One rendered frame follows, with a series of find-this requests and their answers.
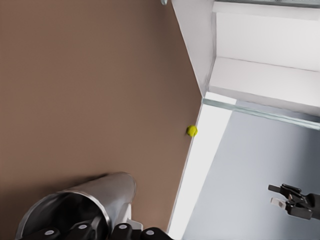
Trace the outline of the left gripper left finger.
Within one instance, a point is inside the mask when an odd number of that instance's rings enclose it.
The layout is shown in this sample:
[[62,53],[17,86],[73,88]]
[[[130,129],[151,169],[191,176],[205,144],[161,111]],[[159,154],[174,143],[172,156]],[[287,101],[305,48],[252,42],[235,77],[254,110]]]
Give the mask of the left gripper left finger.
[[105,223],[101,216],[76,223],[67,234],[67,240],[105,240]]

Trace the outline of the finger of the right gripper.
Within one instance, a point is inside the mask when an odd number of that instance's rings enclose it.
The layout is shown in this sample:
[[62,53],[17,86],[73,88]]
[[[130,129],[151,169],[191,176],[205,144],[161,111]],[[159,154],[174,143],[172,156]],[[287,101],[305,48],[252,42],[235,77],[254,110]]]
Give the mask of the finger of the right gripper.
[[272,197],[270,200],[272,205],[280,207],[281,209],[291,213],[297,209],[296,202],[293,199],[282,200],[279,198]]
[[287,184],[282,184],[281,186],[275,186],[275,185],[269,185],[268,186],[268,190],[275,192],[275,193],[279,193],[281,195],[283,195],[284,197],[286,197],[287,199],[289,199],[289,196],[291,196],[291,198],[301,198],[301,192],[302,190],[300,188],[291,186],[291,185],[287,185]]

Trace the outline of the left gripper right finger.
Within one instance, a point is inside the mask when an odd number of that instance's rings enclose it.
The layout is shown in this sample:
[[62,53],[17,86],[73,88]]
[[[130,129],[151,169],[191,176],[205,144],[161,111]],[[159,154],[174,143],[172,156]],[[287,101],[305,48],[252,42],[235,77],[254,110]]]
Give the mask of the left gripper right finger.
[[143,224],[132,220],[132,206],[124,203],[114,222],[111,240],[141,240]]

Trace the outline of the silver tennis ball tube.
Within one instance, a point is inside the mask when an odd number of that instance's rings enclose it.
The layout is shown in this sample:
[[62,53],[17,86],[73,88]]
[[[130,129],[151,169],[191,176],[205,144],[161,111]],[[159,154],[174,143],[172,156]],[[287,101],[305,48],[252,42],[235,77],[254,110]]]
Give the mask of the silver tennis ball tube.
[[133,177],[117,172],[47,195],[25,213],[14,240],[68,240],[76,223],[96,216],[104,219],[105,240],[112,240],[116,218],[135,193]]

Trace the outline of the yellow tennis ball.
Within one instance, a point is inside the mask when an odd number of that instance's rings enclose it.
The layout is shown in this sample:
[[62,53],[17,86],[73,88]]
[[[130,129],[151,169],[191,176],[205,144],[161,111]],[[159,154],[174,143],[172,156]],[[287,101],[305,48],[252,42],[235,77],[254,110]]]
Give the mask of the yellow tennis ball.
[[198,128],[196,125],[189,125],[186,129],[186,134],[190,137],[195,137],[198,133]]

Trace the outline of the silver frame post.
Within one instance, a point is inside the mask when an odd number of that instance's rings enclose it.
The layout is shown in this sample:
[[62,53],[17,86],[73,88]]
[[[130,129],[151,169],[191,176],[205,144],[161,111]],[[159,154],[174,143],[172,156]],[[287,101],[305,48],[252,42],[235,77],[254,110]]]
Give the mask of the silver frame post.
[[225,102],[221,102],[221,101],[216,101],[216,100],[211,100],[211,99],[207,99],[207,98],[203,98],[202,103],[205,105],[208,105],[208,106],[222,108],[222,109],[230,110],[233,112],[239,112],[239,113],[243,113],[243,114],[248,114],[248,115],[252,115],[252,116],[256,116],[256,117],[261,117],[261,118],[265,118],[265,119],[269,119],[269,120],[279,121],[279,122],[283,122],[283,123],[288,123],[288,124],[320,131],[320,122],[313,122],[313,121],[304,120],[301,118],[296,118],[296,117],[291,117],[291,116],[286,116],[286,115],[282,115],[282,114],[260,111],[260,110],[256,110],[253,108],[238,106],[238,105],[225,103]]

